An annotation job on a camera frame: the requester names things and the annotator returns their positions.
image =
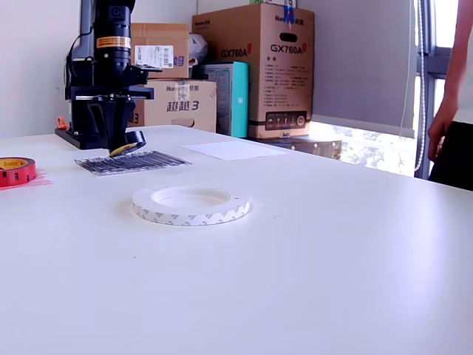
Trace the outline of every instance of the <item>white paper sheet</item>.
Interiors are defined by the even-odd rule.
[[[265,146],[239,141],[197,144],[193,146],[183,146],[183,148],[222,160],[251,159],[287,154],[286,152],[281,152]]]
[[[173,46],[135,46],[135,65],[157,69],[174,68]]]

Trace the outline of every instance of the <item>woman's arm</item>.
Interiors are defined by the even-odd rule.
[[[435,161],[439,146],[450,123],[458,111],[458,98],[466,71],[468,43],[473,28],[473,0],[460,0],[458,4],[457,31],[449,71],[445,82],[442,104],[429,128],[429,159]]]

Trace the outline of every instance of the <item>black skirt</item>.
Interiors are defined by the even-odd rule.
[[[473,191],[473,124],[450,125],[429,180]]]

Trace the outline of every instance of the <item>person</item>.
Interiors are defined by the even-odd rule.
[[[445,93],[429,128],[430,180],[473,191],[473,0],[460,0]]]

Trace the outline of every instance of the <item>window frame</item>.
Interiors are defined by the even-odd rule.
[[[418,51],[418,75],[421,74],[421,56],[424,58],[424,83],[426,89],[426,131],[425,146],[423,148],[423,159],[421,168],[415,173],[416,178],[427,180],[430,174],[429,136],[427,130],[432,124],[435,116],[435,81],[445,79],[449,69],[452,48],[437,47],[436,42],[436,21],[435,21],[435,0],[421,0],[423,13],[423,53]],[[419,160],[422,146],[422,117],[419,120],[418,148],[416,161]]]

